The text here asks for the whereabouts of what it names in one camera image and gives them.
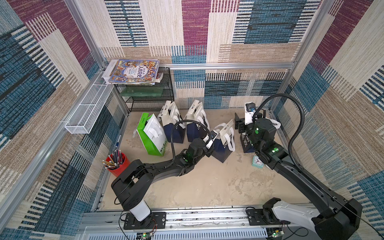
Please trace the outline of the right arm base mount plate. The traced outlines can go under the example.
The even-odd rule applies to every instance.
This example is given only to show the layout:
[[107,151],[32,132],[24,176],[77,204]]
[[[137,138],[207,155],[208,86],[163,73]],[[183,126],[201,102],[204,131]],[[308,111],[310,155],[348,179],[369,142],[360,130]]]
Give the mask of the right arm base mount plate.
[[262,225],[284,225],[290,224],[289,221],[283,221],[278,219],[273,213],[273,206],[281,201],[279,198],[272,198],[268,200],[261,209],[254,207],[246,207],[246,214],[250,226],[262,226]]

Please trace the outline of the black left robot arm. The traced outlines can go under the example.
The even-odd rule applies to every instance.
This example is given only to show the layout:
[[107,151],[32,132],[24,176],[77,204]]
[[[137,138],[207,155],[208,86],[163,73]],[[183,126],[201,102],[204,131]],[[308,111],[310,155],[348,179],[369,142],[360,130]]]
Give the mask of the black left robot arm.
[[139,222],[148,220],[152,211],[144,196],[151,184],[191,172],[203,157],[210,157],[216,136],[217,133],[211,131],[204,139],[194,139],[187,149],[169,161],[156,164],[144,164],[141,160],[131,162],[111,185],[123,210]]

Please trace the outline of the green white takeout bag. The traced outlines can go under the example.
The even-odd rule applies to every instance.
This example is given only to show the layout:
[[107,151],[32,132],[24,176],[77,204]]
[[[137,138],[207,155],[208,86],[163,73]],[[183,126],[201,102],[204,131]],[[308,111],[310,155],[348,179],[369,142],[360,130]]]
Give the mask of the green white takeout bag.
[[155,114],[142,113],[134,136],[136,134],[149,155],[162,157],[165,154],[168,140]]

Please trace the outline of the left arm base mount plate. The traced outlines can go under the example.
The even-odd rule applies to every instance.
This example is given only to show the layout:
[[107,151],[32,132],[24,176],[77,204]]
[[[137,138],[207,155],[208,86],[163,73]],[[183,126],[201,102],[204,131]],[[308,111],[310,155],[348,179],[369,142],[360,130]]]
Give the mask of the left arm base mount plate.
[[127,212],[124,219],[124,230],[151,230],[164,229],[166,227],[166,212],[151,212],[144,220],[138,221],[136,217]]

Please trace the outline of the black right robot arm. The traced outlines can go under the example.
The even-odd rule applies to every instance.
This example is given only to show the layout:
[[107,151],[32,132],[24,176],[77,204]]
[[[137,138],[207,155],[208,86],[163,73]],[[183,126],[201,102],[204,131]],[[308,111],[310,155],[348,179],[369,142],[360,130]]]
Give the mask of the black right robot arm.
[[247,210],[250,225],[294,223],[316,233],[322,240],[347,240],[360,226],[363,207],[347,200],[308,173],[291,154],[275,142],[279,123],[256,112],[256,105],[245,103],[245,117],[235,117],[235,128],[246,138],[243,144],[255,152],[254,159],[292,183],[314,205],[311,210],[291,205],[280,198],[268,200],[262,210]]

